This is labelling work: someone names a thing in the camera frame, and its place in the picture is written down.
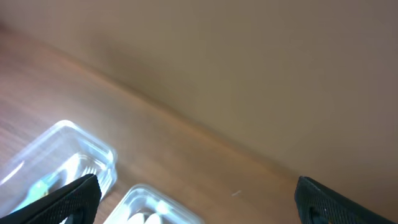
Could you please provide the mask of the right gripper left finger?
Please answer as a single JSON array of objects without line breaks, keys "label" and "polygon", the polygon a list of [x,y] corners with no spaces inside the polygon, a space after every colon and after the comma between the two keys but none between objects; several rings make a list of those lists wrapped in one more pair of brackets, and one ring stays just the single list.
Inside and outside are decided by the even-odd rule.
[{"label": "right gripper left finger", "polygon": [[1,224],[93,224],[101,199],[98,178],[86,174],[1,218]]}]

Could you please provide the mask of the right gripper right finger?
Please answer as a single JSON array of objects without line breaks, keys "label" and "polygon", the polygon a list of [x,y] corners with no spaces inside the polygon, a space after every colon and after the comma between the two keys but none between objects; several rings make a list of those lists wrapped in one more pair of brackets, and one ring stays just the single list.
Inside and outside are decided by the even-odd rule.
[{"label": "right gripper right finger", "polygon": [[294,198],[303,224],[394,224],[310,177],[298,178]]}]

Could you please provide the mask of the white plastic spoon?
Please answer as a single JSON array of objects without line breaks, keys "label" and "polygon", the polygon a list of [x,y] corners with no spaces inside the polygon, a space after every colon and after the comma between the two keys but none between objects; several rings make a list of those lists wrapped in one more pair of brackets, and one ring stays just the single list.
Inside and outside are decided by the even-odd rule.
[{"label": "white plastic spoon", "polygon": [[127,220],[126,224],[145,224],[148,217],[148,214],[136,213]]},{"label": "white plastic spoon", "polygon": [[163,220],[160,215],[153,213],[152,215],[148,216],[145,224],[163,224]]}]

